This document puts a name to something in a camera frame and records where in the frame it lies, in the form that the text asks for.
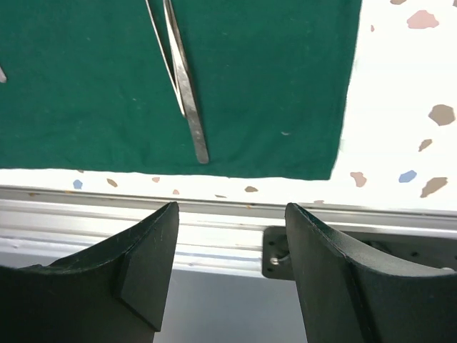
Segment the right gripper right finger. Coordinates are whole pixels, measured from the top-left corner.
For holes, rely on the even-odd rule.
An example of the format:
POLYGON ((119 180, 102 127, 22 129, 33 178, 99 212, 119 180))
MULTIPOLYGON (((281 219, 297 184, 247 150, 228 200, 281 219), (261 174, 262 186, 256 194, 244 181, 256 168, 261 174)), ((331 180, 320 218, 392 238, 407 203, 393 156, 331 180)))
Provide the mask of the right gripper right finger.
POLYGON ((286 206, 309 342, 454 342, 456 273, 400 259, 286 206))

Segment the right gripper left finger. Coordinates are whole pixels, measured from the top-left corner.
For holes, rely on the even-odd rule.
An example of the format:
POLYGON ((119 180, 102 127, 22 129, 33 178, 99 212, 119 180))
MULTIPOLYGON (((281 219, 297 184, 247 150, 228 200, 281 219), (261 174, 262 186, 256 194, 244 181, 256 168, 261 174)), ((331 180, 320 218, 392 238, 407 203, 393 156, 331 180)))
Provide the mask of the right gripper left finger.
POLYGON ((179 230, 171 202, 50 265, 1 268, 3 342, 152 342, 179 230))

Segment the dark green surgical cloth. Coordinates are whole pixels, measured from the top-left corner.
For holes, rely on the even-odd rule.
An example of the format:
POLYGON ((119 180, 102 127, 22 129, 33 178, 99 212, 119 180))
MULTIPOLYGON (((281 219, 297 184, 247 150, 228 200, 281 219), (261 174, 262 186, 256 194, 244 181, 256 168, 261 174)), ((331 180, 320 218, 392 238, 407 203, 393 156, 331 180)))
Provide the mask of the dark green surgical cloth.
POLYGON ((155 30, 161 1, 1 3, 1 167, 327 180, 360 1, 175 1, 210 160, 155 30))

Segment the steel forceps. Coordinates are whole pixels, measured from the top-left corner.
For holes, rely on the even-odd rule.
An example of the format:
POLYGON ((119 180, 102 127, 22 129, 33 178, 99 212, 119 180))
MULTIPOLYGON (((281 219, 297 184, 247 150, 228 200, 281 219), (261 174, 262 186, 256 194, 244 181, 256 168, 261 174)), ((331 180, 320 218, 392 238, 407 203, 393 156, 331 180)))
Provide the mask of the steel forceps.
POLYGON ((172 88, 174 90, 174 93, 175 93, 175 96, 176 96, 176 100, 178 102, 179 110, 180 110, 182 116, 186 117, 186 114, 185 114, 185 111, 184 111, 184 106, 183 106, 183 103, 182 103, 182 100, 181 100, 181 94, 180 94, 180 91, 178 90, 178 87, 177 87, 177 80, 176 80, 176 77, 174 76, 174 73, 171 71, 171 67, 169 65, 169 61, 168 61, 168 59, 166 57, 164 46, 163 46, 163 44, 161 42, 161 37, 160 37, 159 30, 157 28, 157 25, 156 25, 156 22, 155 22, 155 19, 154 19, 153 12, 151 10, 151 5, 149 3, 149 0, 145 0, 145 4, 146 4, 146 8, 147 8, 147 11, 148 11, 148 14, 149 14, 151 25, 153 27, 153 30, 154 30, 154 33, 155 33, 155 36, 156 36, 156 41, 157 41, 158 46, 159 46, 159 51, 161 53, 161 57, 162 57, 162 59, 164 61, 164 64, 165 64, 165 67, 166 67, 166 71, 167 71, 167 73, 169 75, 169 79, 170 79, 172 88))

